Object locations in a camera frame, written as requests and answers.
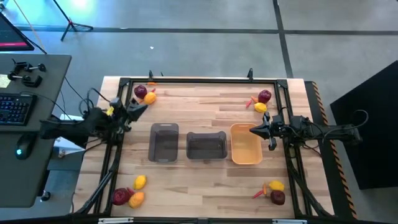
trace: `sticky note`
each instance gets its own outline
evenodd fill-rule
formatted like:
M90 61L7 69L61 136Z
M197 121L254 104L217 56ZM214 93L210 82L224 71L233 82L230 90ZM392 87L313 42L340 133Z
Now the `sticky note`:
M0 88L7 88L10 81L11 80L8 79L7 75L0 75Z

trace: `wooden tabletop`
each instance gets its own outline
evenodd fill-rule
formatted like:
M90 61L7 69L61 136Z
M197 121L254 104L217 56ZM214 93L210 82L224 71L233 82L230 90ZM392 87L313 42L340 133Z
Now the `wooden tabletop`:
M120 77L105 77L101 93L114 98ZM311 117L307 94L302 79L288 79L293 113ZM134 217L224 217L224 218L293 218L293 206L283 145L277 139L275 151L268 150L268 141L262 142L263 160L257 165L242 166L231 160L229 129L235 123L262 123L262 114L252 104L245 108L250 96L261 90L274 94L272 85L264 84L194 84L159 83L157 100L150 105L139 121L132 123L132 131L125 134L116 188L130 187L138 175L147 176L141 190L145 201L138 209L127 204L113 206L114 216ZM284 94L281 91L283 104ZM98 106L107 108L104 100ZM273 96L267 103L271 115L277 113ZM179 126L178 157L176 163L160 164L148 160L150 127L153 123L177 123ZM227 134L228 156L220 161L191 161L186 156L187 133ZM97 187L104 157L105 145L85 154L74 195L79 209ZM308 188L326 211L333 213L325 171L320 156L302 149L302 160ZM285 184L286 202L274 205L270 199L252 196L263 183L279 180ZM108 195L104 191L101 209ZM304 212L301 190L298 190L300 208Z

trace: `concrete floor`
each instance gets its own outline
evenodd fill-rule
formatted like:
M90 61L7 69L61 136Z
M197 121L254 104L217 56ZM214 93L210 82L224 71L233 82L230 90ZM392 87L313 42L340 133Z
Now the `concrete floor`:
M278 29L272 0L58 0L73 21L110 28ZM51 0L17 1L35 26L60 27L65 18ZM38 32L50 54L72 55L67 77L80 93L100 88L105 75L287 77L284 55L294 78L318 83L329 105L398 59L396 0L279 0L286 30L358 31L353 35L286 35L283 52L279 34L177 34L135 32ZM16 26L27 23L13 1L4 14ZM361 31L395 31L394 35L363 35ZM38 42L32 32L26 36ZM65 84L64 95L76 97ZM76 101L67 112L79 115ZM328 108L328 117L333 120ZM61 112L56 108L55 114ZM397 223L398 188L359 190L343 146L338 147L359 219ZM69 181L59 182L65 176ZM50 175L54 200L32 208L1 208L0 219L42 217L69 212L76 171Z

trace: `keyboard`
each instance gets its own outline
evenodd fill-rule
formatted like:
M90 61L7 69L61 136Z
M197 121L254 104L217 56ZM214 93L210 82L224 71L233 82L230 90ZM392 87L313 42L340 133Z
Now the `keyboard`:
M36 99L30 94L0 93L0 125L25 126Z

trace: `computer screen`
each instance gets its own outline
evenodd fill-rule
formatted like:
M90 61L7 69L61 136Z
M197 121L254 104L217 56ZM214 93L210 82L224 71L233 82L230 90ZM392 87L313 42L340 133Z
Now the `computer screen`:
M22 35L22 32L0 13L0 51L17 50L34 50L34 48Z

